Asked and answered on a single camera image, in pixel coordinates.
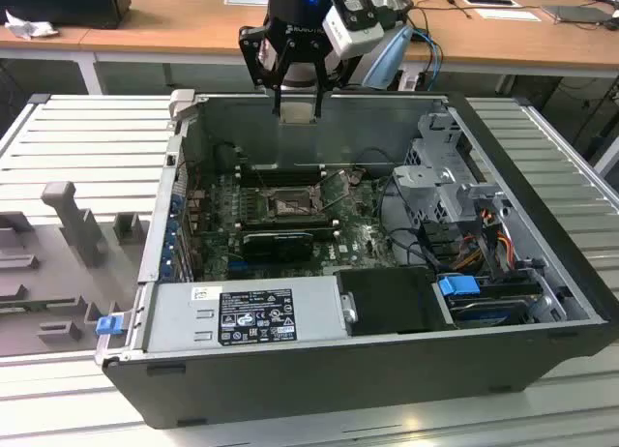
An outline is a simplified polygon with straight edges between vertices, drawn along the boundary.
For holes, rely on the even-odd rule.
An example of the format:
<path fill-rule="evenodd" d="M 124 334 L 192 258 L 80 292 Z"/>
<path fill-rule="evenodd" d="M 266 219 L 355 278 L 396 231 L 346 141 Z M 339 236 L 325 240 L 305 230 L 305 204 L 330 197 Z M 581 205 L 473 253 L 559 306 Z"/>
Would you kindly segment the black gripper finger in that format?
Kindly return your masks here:
<path fill-rule="evenodd" d="M 340 60 L 335 71 L 329 73 L 326 69 L 325 59 L 332 52 L 332 49 L 318 42 L 312 42 L 311 49 L 312 63 L 316 74 L 316 96 L 313 116 L 315 119 L 318 119 L 322 115 L 322 102 L 325 94 L 333 91 L 335 88 L 342 88 L 349 83 L 350 78 L 361 61 L 361 56 Z"/>
<path fill-rule="evenodd" d="M 275 52 L 275 60 L 267 68 L 260 60 L 261 48 L 268 43 Z M 263 86 L 274 92 L 273 113 L 280 117 L 281 87 L 284 77 L 293 63 L 296 43 L 285 34 L 282 24 L 266 24 L 260 27 L 242 27 L 239 30 L 239 47 L 243 54 L 251 80 L 255 86 Z"/>

